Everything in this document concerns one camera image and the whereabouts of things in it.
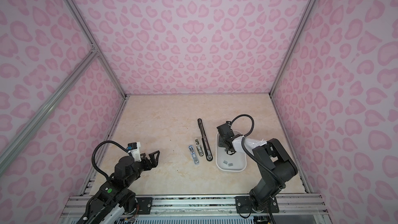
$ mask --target wallpaper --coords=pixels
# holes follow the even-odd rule
[[[75,0],[127,93],[269,92],[308,0]]]
[[[96,60],[0,178],[1,223],[56,223],[121,97]]]
[[[398,222],[398,0],[320,0],[276,93],[335,224]]]
[[[62,0],[0,1],[0,153],[88,50]]]

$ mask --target pink leopard print wallpaper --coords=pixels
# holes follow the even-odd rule
[[[398,222],[398,0],[320,0],[276,105],[335,224]]]
[[[269,92],[308,0],[75,0],[127,93]]]
[[[90,47],[62,0],[0,1],[0,153]]]
[[[95,60],[0,178],[1,223],[56,223],[91,168],[121,96]]]

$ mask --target metal bracket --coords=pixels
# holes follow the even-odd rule
[[[235,197],[236,212],[238,214],[252,213],[250,197]],[[271,201],[271,212],[279,213],[278,202],[276,197]]]
[[[138,214],[150,214],[152,208],[152,197],[137,197],[138,205],[140,206]]]

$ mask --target white container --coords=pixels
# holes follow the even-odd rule
[[[240,132],[233,130],[234,134],[241,134]],[[246,154],[236,152],[234,155],[228,155],[224,147],[218,146],[218,137],[220,134],[217,132],[216,135],[216,165],[217,167],[225,172],[241,172],[247,166]]]

